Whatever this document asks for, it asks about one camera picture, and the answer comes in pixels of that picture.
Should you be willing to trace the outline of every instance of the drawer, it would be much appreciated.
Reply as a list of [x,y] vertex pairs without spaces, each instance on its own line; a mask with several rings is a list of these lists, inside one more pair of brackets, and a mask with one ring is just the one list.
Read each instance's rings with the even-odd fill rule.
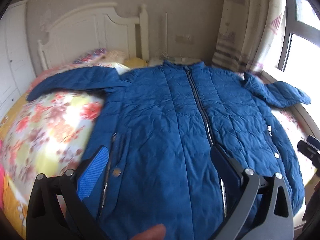
[[6,115],[6,113],[10,110],[10,108],[14,105],[15,102],[20,98],[19,91],[16,89],[11,93],[11,95],[0,105],[0,122]]

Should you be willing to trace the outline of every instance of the wardrobe door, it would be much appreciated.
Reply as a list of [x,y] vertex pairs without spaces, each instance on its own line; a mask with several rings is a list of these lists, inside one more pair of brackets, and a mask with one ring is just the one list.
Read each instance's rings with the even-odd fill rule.
[[17,88],[23,94],[35,78],[26,35],[26,4],[14,6],[6,13],[8,56]]
[[4,101],[16,89],[12,77],[9,59],[7,55],[6,36],[5,36],[5,19],[7,13],[0,20],[0,102]]

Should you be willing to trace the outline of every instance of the wall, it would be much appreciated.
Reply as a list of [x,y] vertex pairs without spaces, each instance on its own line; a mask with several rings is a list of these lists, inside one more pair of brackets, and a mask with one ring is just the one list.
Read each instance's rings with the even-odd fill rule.
[[[139,5],[147,5],[151,57],[161,55],[164,50],[164,15],[168,12],[169,56],[201,58],[210,64],[220,26],[223,0],[29,0],[27,33],[36,73],[39,75],[42,71],[37,54],[37,40],[47,40],[47,33],[41,30],[44,30],[44,23],[52,23],[81,5],[110,1],[118,3],[116,11],[121,17],[136,16]],[[194,44],[176,43],[177,34],[191,34]]]

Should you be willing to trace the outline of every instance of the patterned curtain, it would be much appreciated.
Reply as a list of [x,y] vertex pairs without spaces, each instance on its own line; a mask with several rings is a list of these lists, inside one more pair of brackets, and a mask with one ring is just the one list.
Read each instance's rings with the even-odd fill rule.
[[276,66],[285,4],[286,0],[224,0],[212,65],[257,74],[266,65]]

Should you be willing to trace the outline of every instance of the puffer jacket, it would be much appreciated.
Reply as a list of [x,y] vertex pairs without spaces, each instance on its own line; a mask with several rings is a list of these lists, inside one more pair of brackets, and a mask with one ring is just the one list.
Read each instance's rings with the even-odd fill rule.
[[251,74],[243,79],[203,62],[165,62],[121,76],[97,66],[47,78],[28,100],[59,88],[106,95],[83,155],[90,158],[100,145],[110,150],[105,204],[99,210],[105,174],[83,202],[112,240],[130,239],[159,223],[167,228],[166,239],[207,240],[230,201],[210,160],[215,143],[243,168],[283,174],[293,213],[302,205],[299,163],[269,105],[309,104],[310,98],[287,83],[264,85]]

